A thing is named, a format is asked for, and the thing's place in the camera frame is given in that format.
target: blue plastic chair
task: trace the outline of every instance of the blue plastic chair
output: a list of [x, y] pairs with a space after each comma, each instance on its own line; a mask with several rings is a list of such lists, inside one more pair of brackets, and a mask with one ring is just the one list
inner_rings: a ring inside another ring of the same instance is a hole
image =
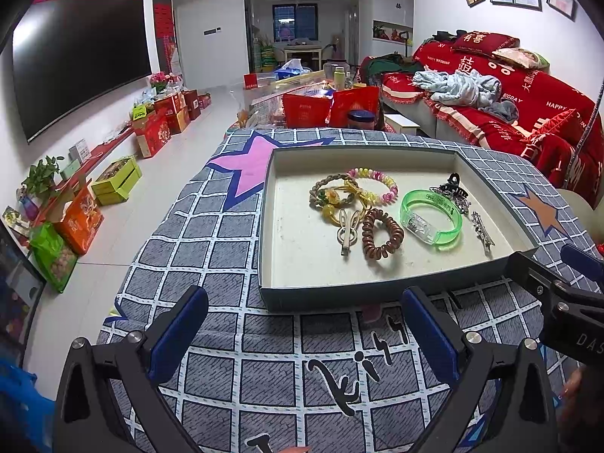
[[36, 380], [37, 375], [0, 358], [0, 393], [13, 402], [13, 414], [31, 444], [41, 453], [52, 453], [54, 401], [36, 391]]

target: blue gripper pad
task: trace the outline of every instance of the blue gripper pad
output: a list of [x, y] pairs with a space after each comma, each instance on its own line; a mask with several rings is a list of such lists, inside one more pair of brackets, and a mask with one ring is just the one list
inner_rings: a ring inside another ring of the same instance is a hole
[[208, 294], [202, 287], [196, 288], [177, 315], [172, 316], [170, 325], [151, 350], [148, 376], [155, 385], [170, 381], [208, 314]]
[[560, 258], [567, 266], [572, 267], [586, 278], [598, 284], [604, 284], [604, 264], [591, 254], [567, 243], [560, 249]]
[[405, 290], [401, 295], [401, 305], [405, 323], [426, 356], [434, 376], [438, 381], [448, 385], [456, 383], [460, 376], [457, 353], [440, 330], [436, 320], [410, 289]]

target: screw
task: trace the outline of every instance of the screw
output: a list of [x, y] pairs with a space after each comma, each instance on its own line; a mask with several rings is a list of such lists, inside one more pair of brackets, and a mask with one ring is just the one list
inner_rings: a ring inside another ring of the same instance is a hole
[[143, 333], [140, 330], [133, 330], [126, 336], [126, 339], [128, 339], [128, 342], [131, 344], [136, 344], [143, 340]]
[[472, 342], [472, 344], [479, 344], [482, 342], [482, 336], [478, 332], [468, 332], [466, 334], [466, 339], [468, 342]]
[[84, 347], [84, 344], [86, 344], [86, 339], [84, 337], [78, 337], [74, 339], [74, 341], [71, 343], [71, 346], [73, 349], [79, 349], [80, 347]]
[[534, 339], [524, 339], [524, 346], [526, 347], [526, 349], [534, 351], [535, 349], [537, 349], [537, 341]]

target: white tile floor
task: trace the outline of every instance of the white tile floor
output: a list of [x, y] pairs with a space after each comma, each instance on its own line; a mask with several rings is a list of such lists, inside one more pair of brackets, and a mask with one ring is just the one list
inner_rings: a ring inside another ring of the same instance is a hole
[[42, 295], [29, 334], [25, 369], [36, 388], [55, 399], [69, 345], [79, 336], [96, 343], [99, 329], [138, 249], [155, 231], [183, 185], [206, 163], [236, 120], [227, 89], [211, 91], [212, 104], [152, 159], [138, 163], [143, 177], [128, 202], [102, 208], [105, 220], [89, 252], [75, 266], [65, 292]]

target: window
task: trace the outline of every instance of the window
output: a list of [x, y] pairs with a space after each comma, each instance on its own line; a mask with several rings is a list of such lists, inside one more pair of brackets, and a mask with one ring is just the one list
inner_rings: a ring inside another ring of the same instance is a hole
[[276, 43], [294, 39], [319, 40], [317, 5], [273, 5], [273, 36]]

